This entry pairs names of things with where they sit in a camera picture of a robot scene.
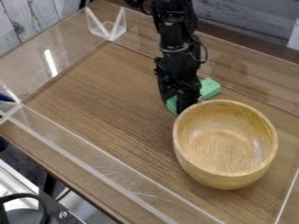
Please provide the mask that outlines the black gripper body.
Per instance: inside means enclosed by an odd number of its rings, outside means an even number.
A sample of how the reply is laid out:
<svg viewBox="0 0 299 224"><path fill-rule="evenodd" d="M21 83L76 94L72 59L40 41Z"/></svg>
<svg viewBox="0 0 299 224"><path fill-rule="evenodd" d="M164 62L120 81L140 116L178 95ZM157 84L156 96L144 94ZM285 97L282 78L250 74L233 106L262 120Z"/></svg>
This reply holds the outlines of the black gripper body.
<svg viewBox="0 0 299 224"><path fill-rule="evenodd" d="M201 84L197 70L201 67L201 48L185 46L180 49L160 48L161 57L153 59L154 75L173 81L176 94L181 91L198 91Z"/></svg>

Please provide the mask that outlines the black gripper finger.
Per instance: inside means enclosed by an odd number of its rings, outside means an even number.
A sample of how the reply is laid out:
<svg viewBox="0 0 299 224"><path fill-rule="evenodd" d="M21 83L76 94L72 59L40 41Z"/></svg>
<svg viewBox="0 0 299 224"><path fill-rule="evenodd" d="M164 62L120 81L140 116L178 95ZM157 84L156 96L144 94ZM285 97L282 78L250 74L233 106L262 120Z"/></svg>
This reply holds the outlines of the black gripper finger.
<svg viewBox="0 0 299 224"><path fill-rule="evenodd" d="M178 91L176 101L176 114L178 115L190 105L198 102L201 97L198 91Z"/></svg>
<svg viewBox="0 0 299 224"><path fill-rule="evenodd" d="M162 102L166 102L166 100L176 95L174 83L172 80L166 80L162 77L157 77L157 87L161 100Z"/></svg>

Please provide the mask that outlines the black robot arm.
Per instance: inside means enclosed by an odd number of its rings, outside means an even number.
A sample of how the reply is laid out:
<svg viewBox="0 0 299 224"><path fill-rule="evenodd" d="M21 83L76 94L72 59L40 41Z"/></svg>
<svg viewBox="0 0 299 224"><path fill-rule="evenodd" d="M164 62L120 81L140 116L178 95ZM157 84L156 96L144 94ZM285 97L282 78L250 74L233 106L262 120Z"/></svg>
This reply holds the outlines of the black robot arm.
<svg viewBox="0 0 299 224"><path fill-rule="evenodd" d="M194 35L197 17L192 0L150 0L149 6L162 54L153 59L160 96L164 104L176 98L173 113L178 115L201 97L197 71L204 60Z"/></svg>

